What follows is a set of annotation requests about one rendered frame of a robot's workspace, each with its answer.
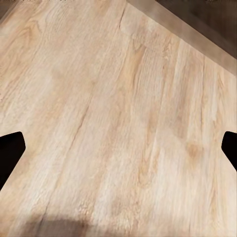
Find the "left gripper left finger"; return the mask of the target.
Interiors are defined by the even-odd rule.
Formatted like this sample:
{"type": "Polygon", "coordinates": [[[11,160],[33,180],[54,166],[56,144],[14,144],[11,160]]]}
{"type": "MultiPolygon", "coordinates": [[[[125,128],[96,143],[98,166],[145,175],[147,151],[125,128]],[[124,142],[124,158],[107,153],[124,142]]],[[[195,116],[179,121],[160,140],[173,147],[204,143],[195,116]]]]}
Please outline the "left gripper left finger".
{"type": "Polygon", "coordinates": [[[22,132],[0,137],[0,190],[26,150],[22,132]]]}

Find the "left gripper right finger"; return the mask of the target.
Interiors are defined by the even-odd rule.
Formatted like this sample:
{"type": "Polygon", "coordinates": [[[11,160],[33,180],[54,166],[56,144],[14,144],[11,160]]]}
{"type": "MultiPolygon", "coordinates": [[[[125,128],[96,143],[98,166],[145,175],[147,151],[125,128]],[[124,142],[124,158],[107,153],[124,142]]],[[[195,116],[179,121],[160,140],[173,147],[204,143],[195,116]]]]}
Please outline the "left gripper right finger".
{"type": "Polygon", "coordinates": [[[226,131],[221,148],[237,171],[237,133],[226,131]]]}

